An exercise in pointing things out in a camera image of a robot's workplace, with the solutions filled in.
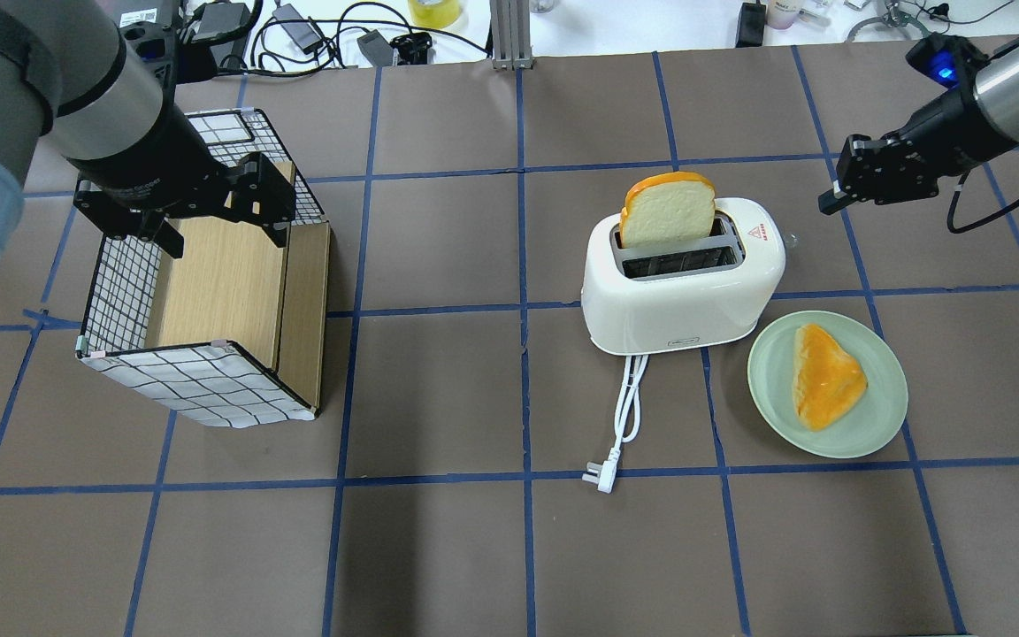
bread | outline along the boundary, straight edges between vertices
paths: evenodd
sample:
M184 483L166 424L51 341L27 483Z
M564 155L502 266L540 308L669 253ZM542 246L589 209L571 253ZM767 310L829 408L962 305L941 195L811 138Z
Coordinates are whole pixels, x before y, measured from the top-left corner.
M867 376L860 362L816 323L796 331L793 354L793 404L797 419L818 432L860 403Z
M646 246L710 235L714 184L697 172L655 174L632 185L620 216L623 247Z

white toaster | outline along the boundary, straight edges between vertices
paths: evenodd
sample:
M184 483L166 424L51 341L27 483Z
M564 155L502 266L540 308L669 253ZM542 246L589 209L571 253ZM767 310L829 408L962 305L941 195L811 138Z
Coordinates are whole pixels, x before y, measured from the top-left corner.
M757 326L785 273L785 243L756 202L714 204L713 230L696 241L624 249L619 214L595 225L581 289L595 346L658 354L734 341Z

white power cord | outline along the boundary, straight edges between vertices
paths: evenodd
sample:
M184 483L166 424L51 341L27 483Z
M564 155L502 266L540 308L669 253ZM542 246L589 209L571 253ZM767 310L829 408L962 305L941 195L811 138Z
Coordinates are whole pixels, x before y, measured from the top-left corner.
M624 359L624 380L620 385L620 397L615 400L615 443L611 444L611 450L607 452L607 460L602 465L597 463L587 464L587 472L581 475L584 481L591 481L597 485L597 491L610 493L611 487L615 483L615 472L620 471L620 447L626 442L631 442L640 432L640 380L643 380L643 372L647 370L647 355L627 356ZM627 430L627 421L632 419L632 432L624 434Z

warning sticker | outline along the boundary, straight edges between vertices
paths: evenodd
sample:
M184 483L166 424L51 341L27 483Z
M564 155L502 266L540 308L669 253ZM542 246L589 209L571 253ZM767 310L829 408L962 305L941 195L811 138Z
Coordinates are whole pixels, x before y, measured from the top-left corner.
M130 23L154 23L157 19L159 9L144 9L143 11L128 11L121 13L120 25L124 28Z

plate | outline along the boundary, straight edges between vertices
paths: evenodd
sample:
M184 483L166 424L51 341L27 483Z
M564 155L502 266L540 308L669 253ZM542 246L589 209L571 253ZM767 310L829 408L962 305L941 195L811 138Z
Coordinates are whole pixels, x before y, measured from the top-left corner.
M806 323L833 334L867 376L860 403L818 432L802 425L793 407L794 341L798 327ZM858 459L880 450L907 415L907 379L895 353L862 323L833 312L796 312L769 323L749 350L748 377L749 393L768 426L794 445L825 459Z

